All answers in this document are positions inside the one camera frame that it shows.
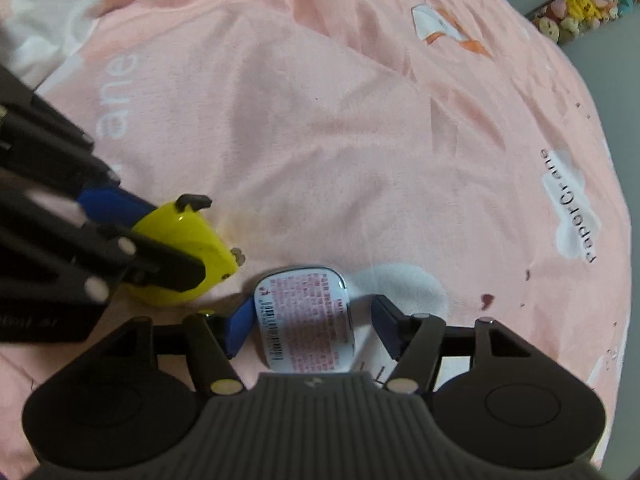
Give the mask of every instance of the small white label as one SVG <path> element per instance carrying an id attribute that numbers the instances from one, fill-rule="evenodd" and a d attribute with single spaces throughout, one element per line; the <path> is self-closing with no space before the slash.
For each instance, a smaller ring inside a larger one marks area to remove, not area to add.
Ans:
<path id="1" fill-rule="evenodd" d="M 348 370 L 354 338 L 344 280 L 323 267 L 266 277 L 255 293 L 264 354 L 272 370 L 318 373 Z"/>
<path id="2" fill-rule="evenodd" d="M 414 17 L 415 33 L 418 38 L 423 41 L 431 34 L 441 32 L 447 36 L 463 41 L 468 38 L 454 27 L 451 22 L 445 19 L 437 10 L 427 4 L 420 4 L 411 9 Z"/>

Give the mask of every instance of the gray floor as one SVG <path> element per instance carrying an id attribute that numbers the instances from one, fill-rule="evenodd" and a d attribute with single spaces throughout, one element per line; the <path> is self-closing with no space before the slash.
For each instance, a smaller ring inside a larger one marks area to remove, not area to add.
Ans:
<path id="1" fill-rule="evenodd" d="M 547 0 L 508 1 L 526 13 Z M 640 219 L 640 9 L 590 32 L 565 53 L 594 97 L 635 224 Z M 639 234 L 640 229 L 632 234 L 634 248 L 640 247 Z M 634 269 L 640 269 L 640 251 L 634 250 L 632 261 Z M 634 280 L 633 298 L 640 304 L 640 280 Z M 640 307 L 633 310 L 616 419 L 602 468 L 611 480 L 628 478 L 640 465 Z"/>

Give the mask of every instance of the metal screw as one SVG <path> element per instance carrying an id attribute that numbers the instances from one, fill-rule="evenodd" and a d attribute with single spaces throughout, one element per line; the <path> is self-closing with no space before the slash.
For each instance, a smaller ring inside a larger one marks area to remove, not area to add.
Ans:
<path id="1" fill-rule="evenodd" d="M 398 377 L 386 384 L 386 389 L 395 394 L 414 394 L 418 391 L 418 383 L 413 379 Z"/>
<path id="2" fill-rule="evenodd" d="M 242 390 L 244 390 L 244 386 L 235 379 L 218 379 L 211 383 L 211 391 L 216 395 L 230 396 L 239 394 Z"/>
<path id="3" fill-rule="evenodd" d="M 313 377 L 311 379 L 307 379 L 305 381 L 305 384 L 309 387 L 309 388 L 315 388 L 316 386 L 320 386 L 320 384 L 322 384 L 324 381 L 320 378 L 320 377 Z"/>
<path id="4" fill-rule="evenodd" d="M 92 276 L 84 282 L 84 291 L 95 303 L 104 303 L 111 294 L 107 282 L 98 276 Z"/>
<path id="5" fill-rule="evenodd" d="M 135 256 L 137 248 L 135 243 L 129 240 L 127 237 L 121 236 L 118 238 L 118 247 L 127 256 Z"/>

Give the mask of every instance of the white cloud print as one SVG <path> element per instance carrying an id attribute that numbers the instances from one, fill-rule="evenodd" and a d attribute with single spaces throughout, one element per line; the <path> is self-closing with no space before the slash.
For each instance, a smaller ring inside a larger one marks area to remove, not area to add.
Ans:
<path id="1" fill-rule="evenodd" d="M 540 155 L 547 169 L 542 184 L 560 222 L 556 229 L 558 252 L 565 258 L 593 263 L 601 224 L 584 192 L 584 175 L 574 166 L 569 152 L 542 150 Z"/>
<path id="2" fill-rule="evenodd" d="M 2 22 L 0 62 L 35 88 L 89 39 L 100 0 L 11 0 Z"/>

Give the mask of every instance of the pink bed sheet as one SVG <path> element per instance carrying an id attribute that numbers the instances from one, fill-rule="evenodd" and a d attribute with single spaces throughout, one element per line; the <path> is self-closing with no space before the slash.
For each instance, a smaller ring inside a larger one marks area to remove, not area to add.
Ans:
<path id="1" fill-rule="evenodd" d="M 488 56 L 420 41 L 422 3 Z M 330 266 L 355 300 L 500 319 L 595 389 L 610 430 L 628 212 L 584 82 L 505 0 L 100 0 L 91 12 L 97 26 L 46 98 L 126 189 L 158 204 L 212 197 L 207 217 L 247 263 L 200 305 L 266 270 Z M 123 292 L 86 344 L 0 346 L 0 471 L 36 465 L 20 426 L 34 387 L 130 316 L 189 308 Z M 376 370 L 366 310 L 353 314 L 354 366 Z M 257 345 L 234 360 L 249 384 L 266 369 Z"/>

